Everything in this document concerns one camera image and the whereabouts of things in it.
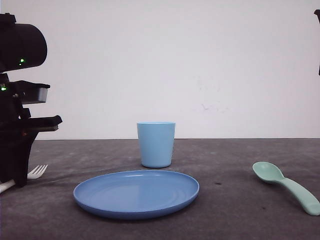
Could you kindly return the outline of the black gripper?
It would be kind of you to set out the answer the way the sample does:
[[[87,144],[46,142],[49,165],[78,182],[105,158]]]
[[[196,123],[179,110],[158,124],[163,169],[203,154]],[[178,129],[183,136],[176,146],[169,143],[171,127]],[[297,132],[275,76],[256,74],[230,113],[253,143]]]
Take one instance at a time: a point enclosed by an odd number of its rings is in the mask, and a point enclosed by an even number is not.
[[[22,88],[32,83],[10,81],[6,73],[0,75],[0,181],[13,180],[18,187],[27,184],[29,157],[32,144],[40,132],[58,130],[62,118],[31,117],[22,104]]]

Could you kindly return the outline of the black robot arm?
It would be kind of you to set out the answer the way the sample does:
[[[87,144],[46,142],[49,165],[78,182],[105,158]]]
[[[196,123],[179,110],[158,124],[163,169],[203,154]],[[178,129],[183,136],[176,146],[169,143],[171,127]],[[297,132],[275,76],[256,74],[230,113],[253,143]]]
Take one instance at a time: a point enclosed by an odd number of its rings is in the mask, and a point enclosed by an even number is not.
[[[320,76],[320,9],[315,9],[313,14],[317,18],[317,26],[315,27],[315,50],[314,56],[317,63],[317,75]]]
[[[0,16],[0,190],[24,187],[47,169],[37,166],[28,173],[32,144],[40,132],[54,132],[62,123],[59,115],[32,118],[24,105],[45,103],[50,86],[25,80],[10,81],[7,72],[38,67],[47,57],[41,31],[17,23],[13,14]]]

